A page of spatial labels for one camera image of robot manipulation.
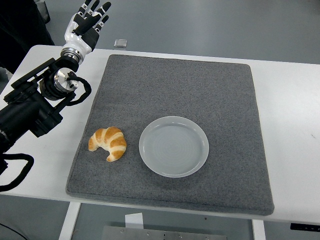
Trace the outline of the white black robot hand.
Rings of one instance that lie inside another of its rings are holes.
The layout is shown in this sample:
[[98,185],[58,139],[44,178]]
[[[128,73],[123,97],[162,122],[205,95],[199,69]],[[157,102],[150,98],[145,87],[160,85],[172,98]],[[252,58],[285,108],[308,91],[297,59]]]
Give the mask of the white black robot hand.
[[73,55],[82,61],[85,56],[95,49],[100,31],[109,16],[106,15],[111,7],[110,2],[99,5],[98,0],[86,0],[75,13],[64,34],[65,45],[61,55]]

